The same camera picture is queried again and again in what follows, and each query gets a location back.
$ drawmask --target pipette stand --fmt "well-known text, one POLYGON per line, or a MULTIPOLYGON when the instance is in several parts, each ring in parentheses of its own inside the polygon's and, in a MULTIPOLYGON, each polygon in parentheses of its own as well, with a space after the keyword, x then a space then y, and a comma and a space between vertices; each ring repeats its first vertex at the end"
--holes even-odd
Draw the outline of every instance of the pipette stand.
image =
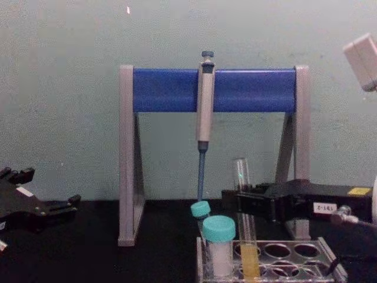
MULTIPOLYGON (((197 69, 119 71, 119 246, 134 246, 145 203, 138 113, 196 112, 197 69)), ((284 112, 275 182, 288 178, 294 156, 294 178, 310 179, 309 68, 216 70, 214 112, 284 112)), ((309 221, 286 224, 293 239, 310 239, 309 221)))

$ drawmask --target teal screw cap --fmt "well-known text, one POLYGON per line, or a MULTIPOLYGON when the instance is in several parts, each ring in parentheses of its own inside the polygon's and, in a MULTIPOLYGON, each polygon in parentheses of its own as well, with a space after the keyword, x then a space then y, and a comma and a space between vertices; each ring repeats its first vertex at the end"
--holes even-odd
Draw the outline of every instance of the teal screw cap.
POLYGON ((203 221, 203 237, 214 243, 228 242, 236 236, 236 224, 232 218, 210 216, 203 221))
POLYGON ((202 200, 201 202, 196 202, 191 205, 191 213, 194 217, 202 217, 211 212, 210 205, 208 201, 202 200))

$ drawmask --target micropipette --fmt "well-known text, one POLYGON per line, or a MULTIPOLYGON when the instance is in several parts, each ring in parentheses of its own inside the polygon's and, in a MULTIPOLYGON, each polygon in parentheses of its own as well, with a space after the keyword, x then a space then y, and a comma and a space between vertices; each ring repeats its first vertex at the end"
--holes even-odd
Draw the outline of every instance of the micropipette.
POLYGON ((214 66, 212 51, 203 51, 199 64, 196 139, 199 150, 198 201, 203 198, 204 162, 210 141, 213 113, 214 66))

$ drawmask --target light green wall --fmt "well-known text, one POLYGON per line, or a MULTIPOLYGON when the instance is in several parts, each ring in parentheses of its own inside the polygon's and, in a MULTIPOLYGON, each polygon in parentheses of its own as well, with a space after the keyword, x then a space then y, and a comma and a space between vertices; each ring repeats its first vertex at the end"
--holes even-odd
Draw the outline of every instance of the light green wall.
MULTIPOLYGON (((120 64, 292 67, 312 73, 312 180, 371 185, 377 173, 377 96, 362 92, 342 46, 370 31, 374 0, 39 0, 0 6, 0 160, 37 169, 43 199, 118 197, 120 64)), ((272 181, 281 114, 216 114, 206 196, 232 185, 230 160, 249 158, 272 181)), ((147 196, 194 198, 194 114, 142 114, 147 196)))

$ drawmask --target test tube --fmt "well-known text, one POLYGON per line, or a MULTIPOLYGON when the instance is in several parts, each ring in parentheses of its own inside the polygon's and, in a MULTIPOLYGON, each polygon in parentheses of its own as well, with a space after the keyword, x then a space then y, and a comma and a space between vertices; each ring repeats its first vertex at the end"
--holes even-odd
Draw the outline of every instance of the test tube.
POLYGON ((200 236, 203 239, 204 243, 206 242, 203 238, 203 221, 205 218, 210 216, 211 208, 208 204, 208 201, 202 200, 201 202, 196 202, 190 207, 191 213, 196 218, 198 223, 200 236))
POLYGON ((254 278, 260 276, 254 216, 238 213, 237 217, 243 276, 249 282, 254 282, 254 278))
POLYGON ((250 186, 249 165, 246 158, 233 159, 234 189, 237 191, 248 190, 250 186))
POLYGON ((214 278, 227 278, 233 275, 233 239, 236 225, 232 218, 216 215, 203 222, 203 236, 207 241, 207 263, 214 278))

